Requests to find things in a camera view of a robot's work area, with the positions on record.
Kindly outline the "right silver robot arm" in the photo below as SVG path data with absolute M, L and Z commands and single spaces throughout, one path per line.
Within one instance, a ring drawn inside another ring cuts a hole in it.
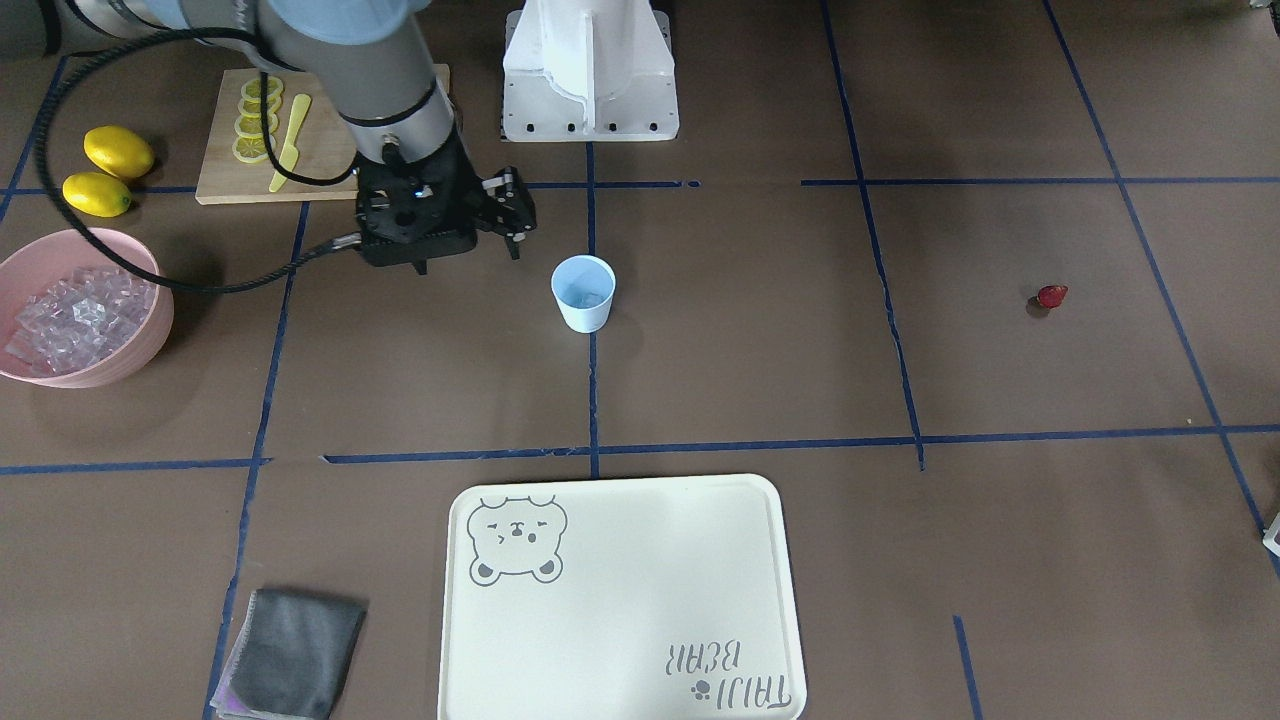
M 5 1 L 3 59 L 79 53 L 86 60 L 45 100 L 32 158 L 45 193 L 86 242 L 129 273 L 164 278 L 109 249 L 55 188 L 47 145 L 60 104 L 77 85 L 124 56 L 184 38 L 243 53 L 261 73 L 301 70 L 321 86 L 356 150 L 357 231 L 300 255 L 300 264 L 356 251 L 372 266 L 411 265 L 468 252 L 477 234 L 500 236 L 518 259 L 536 214 L 513 167 L 483 179 L 460 135 L 448 92 L 416 22 L 421 1 Z

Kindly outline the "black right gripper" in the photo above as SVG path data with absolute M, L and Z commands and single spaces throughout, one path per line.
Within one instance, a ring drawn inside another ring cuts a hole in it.
M 480 233 L 498 234 L 511 259 L 538 228 L 536 206 L 515 167 L 484 179 L 474 169 L 461 133 L 424 159 L 408 161 L 385 142 L 380 160 L 355 158 L 357 181 L 355 249 L 371 266 L 411 265 L 420 275 L 428 263 L 477 247 Z

